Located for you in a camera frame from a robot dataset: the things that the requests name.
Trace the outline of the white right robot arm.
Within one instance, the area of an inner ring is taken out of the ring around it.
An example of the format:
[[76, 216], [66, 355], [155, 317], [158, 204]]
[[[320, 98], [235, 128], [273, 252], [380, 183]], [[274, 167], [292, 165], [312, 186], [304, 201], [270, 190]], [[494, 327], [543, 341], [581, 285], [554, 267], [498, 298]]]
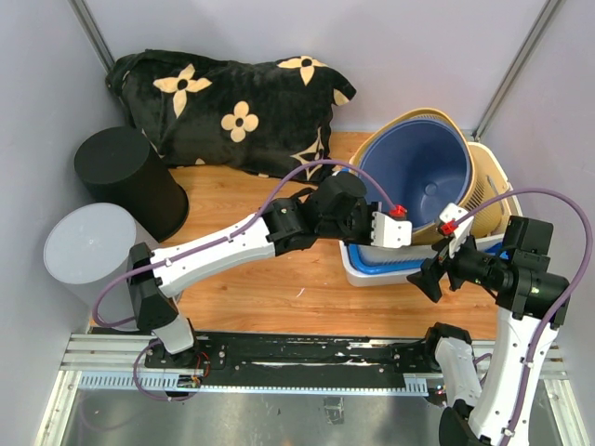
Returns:
[[445, 323], [429, 328], [421, 360], [442, 372], [447, 406], [439, 424], [442, 445], [527, 445], [529, 421], [541, 368], [565, 318], [564, 309], [549, 310], [568, 287], [549, 267], [552, 224], [522, 216], [509, 218], [503, 251], [480, 251], [468, 237], [455, 253], [450, 240], [431, 248], [408, 281], [432, 301], [442, 296], [439, 284], [464, 283], [492, 293], [497, 306], [496, 342], [484, 379], [477, 375], [469, 332]]

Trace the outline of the grey bucket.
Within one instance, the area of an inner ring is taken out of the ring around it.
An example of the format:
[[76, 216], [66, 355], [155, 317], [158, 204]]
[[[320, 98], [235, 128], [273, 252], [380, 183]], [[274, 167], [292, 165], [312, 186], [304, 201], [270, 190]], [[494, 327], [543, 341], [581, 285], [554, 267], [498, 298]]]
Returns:
[[44, 247], [48, 273], [88, 306], [113, 279], [126, 272], [131, 247], [159, 243], [124, 208], [93, 203], [65, 216]]

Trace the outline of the black large bucket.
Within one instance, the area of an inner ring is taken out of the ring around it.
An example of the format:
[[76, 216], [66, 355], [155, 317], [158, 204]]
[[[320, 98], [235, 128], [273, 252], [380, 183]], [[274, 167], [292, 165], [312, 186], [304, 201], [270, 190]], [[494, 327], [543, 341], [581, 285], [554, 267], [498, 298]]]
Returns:
[[73, 167], [96, 201], [125, 208], [158, 242], [176, 234], [188, 217], [187, 192], [135, 128], [93, 134], [77, 149]]

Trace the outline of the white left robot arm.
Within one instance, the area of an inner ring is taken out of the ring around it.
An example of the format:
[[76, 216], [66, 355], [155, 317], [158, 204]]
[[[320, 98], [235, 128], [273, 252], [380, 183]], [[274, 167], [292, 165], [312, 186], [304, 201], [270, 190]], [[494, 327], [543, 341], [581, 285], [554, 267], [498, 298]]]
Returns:
[[141, 331], [152, 333], [178, 367], [193, 365], [199, 345], [176, 296], [193, 284], [245, 263], [311, 248], [319, 240], [369, 244], [382, 205], [366, 200], [364, 183], [342, 171], [318, 188], [265, 203], [240, 222], [190, 243], [129, 251], [127, 288]]

